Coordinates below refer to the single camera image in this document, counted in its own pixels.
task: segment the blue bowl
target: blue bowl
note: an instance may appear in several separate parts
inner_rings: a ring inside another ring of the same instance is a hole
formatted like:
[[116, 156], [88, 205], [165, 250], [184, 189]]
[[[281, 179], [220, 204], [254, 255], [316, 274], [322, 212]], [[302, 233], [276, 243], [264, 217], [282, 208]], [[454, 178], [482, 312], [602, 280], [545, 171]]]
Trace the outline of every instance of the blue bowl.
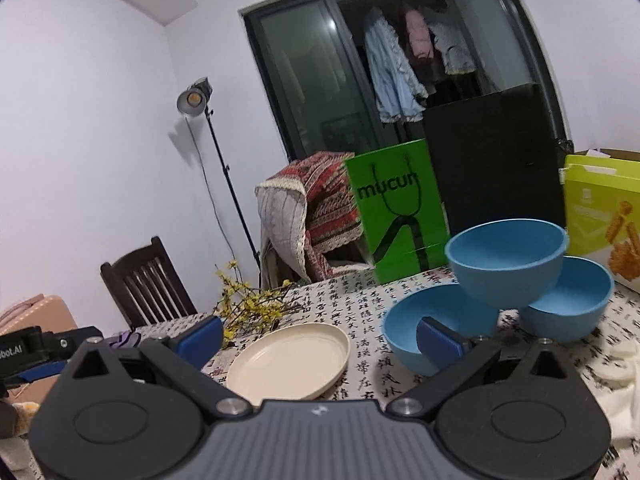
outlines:
[[497, 310], [473, 300], [459, 285], [432, 286], [398, 301], [386, 313], [382, 333], [398, 360], [425, 376], [438, 369], [418, 350], [416, 331], [424, 316], [465, 337], [491, 335], [498, 321]]
[[524, 308], [556, 284], [568, 243], [551, 222], [500, 220], [457, 234], [445, 254], [472, 298], [498, 309]]
[[520, 325], [561, 343], [581, 339], [596, 328], [613, 286], [610, 272], [600, 264], [565, 256], [558, 284], [520, 310]]

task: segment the ribbed gray surface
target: ribbed gray surface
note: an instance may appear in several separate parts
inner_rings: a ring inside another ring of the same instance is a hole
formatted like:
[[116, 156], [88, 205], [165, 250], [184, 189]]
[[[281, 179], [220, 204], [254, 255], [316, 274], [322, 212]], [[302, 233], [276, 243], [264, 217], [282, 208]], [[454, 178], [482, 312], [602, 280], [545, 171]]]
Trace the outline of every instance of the ribbed gray surface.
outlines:
[[468, 480], [420, 424], [385, 418], [373, 401], [268, 402], [220, 424], [170, 480]]

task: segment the table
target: table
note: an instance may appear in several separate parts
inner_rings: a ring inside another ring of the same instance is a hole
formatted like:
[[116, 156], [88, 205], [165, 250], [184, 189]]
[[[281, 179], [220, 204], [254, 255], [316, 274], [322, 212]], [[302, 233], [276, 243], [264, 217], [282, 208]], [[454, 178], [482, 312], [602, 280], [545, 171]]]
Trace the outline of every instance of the table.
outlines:
[[[368, 270], [291, 290], [287, 299], [297, 301], [302, 311], [284, 319], [281, 326], [299, 322], [326, 322], [343, 329], [353, 343], [348, 368], [321, 398], [324, 400], [377, 399], [384, 406], [419, 383], [422, 378], [404, 368], [380, 332], [383, 314], [396, 301], [429, 286], [455, 283], [449, 267], [430, 270], [386, 285], [376, 283]], [[177, 335], [209, 314], [196, 314], [140, 329], [143, 336]], [[507, 343], [534, 338], [518, 326], [516, 311], [500, 314], [497, 337]], [[616, 284], [612, 299], [598, 328], [586, 340], [568, 347], [574, 365], [591, 390], [605, 388], [591, 372], [589, 362], [602, 358], [603, 342], [639, 338], [640, 295]], [[233, 359], [258, 335], [236, 340], [236, 347], [219, 352], [203, 372], [224, 383]], [[597, 480], [640, 480], [640, 440], [612, 446]]]

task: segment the light stand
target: light stand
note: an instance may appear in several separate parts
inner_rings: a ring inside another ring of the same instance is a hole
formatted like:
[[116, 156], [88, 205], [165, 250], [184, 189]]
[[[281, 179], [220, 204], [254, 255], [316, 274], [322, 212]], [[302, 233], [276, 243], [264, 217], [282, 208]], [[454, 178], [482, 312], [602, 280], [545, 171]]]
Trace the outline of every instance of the light stand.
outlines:
[[211, 92], [212, 88], [209, 84], [208, 79], [206, 77], [198, 79], [193, 85], [191, 85], [188, 89], [186, 89], [178, 96], [178, 111], [186, 118], [198, 117], [201, 113], [204, 112], [204, 116], [207, 119], [207, 124], [209, 125], [209, 131], [211, 132], [211, 138], [213, 139], [213, 143], [216, 145], [216, 151], [218, 152], [218, 158], [220, 159], [220, 165], [222, 166], [222, 173], [224, 173], [225, 175], [229, 193], [231, 193], [231, 198], [234, 200], [234, 204], [236, 205], [236, 211], [238, 212], [238, 216], [240, 217], [240, 223], [242, 224], [242, 228], [244, 229], [244, 234], [246, 235], [246, 239], [249, 242], [251, 251], [254, 254], [255, 263], [258, 265], [258, 269], [260, 269], [260, 255], [258, 251], [255, 250], [254, 241], [252, 240], [251, 234], [249, 233], [249, 228], [246, 226], [246, 222], [244, 221], [244, 215], [242, 214], [242, 210], [240, 209], [238, 197], [236, 196], [234, 186], [231, 183], [231, 178], [229, 177], [229, 166], [225, 163], [225, 159], [222, 157], [222, 150], [220, 150], [220, 145], [218, 144], [216, 134], [213, 131], [213, 125], [211, 124], [211, 111], [209, 110], [208, 105], [209, 98], [211, 97]]

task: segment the chair backrest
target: chair backrest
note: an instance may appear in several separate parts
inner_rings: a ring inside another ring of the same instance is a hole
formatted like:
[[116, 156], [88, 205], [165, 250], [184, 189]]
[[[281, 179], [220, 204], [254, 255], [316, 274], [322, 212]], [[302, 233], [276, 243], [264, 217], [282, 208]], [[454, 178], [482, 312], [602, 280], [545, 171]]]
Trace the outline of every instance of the chair backrest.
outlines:
[[160, 238], [125, 254], [100, 275], [131, 328], [197, 314]]

